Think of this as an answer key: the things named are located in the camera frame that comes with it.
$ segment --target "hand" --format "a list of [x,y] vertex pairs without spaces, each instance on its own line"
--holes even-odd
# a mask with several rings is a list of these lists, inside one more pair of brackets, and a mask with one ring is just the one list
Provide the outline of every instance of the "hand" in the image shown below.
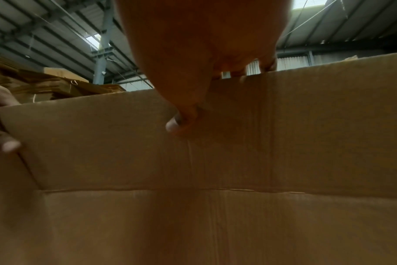
[[[14,98],[11,92],[5,87],[0,86],[0,107],[15,106],[20,103]],[[21,148],[21,143],[6,132],[0,131],[0,151],[12,153]]]

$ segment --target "skylight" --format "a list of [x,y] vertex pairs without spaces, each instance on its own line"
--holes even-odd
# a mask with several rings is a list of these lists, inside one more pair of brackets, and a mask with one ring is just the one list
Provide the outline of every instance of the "skylight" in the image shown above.
[[305,8],[324,6],[326,4],[326,1],[327,0],[308,0],[308,2],[306,3],[306,0],[294,0],[292,9],[300,9],[300,8],[303,8],[303,6]]
[[[101,40],[101,36],[99,34],[95,34],[94,37],[96,37],[98,40]],[[99,42],[96,39],[94,39],[94,37],[93,36],[89,36],[88,38],[86,38],[86,40],[89,41],[98,50],[99,49]]]

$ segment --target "metal roof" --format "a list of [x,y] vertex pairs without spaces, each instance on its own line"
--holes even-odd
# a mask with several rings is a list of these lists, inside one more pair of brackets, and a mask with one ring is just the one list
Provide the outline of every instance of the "metal roof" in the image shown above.
[[[83,38],[100,34],[103,2],[56,2],[73,19],[51,0],[0,0],[0,54],[36,69],[66,68],[92,80],[93,49]],[[108,82],[133,77],[130,68],[137,69],[119,21],[115,15],[110,43],[114,56],[108,59],[106,69]],[[397,37],[397,0],[327,0],[324,6],[293,10],[277,48],[284,55],[321,45],[325,50],[338,45],[350,48],[354,43],[361,48],[377,48],[378,41],[388,37]]]

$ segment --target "cardboard flap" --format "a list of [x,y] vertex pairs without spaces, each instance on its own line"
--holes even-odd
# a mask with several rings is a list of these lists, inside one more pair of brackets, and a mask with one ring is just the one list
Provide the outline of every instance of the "cardboard flap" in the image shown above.
[[397,197],[397,55],[212,83],[189,134],[155,91],[0,108],[47,190]]

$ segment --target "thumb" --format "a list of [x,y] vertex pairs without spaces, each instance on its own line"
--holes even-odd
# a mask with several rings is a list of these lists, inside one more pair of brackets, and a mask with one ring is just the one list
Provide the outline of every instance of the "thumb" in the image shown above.
[[6,132],[0,131],[0,151],[3,153],[13,153],[16,152],[18,149],[20,149],[22,144],[12,138],[9,134]]

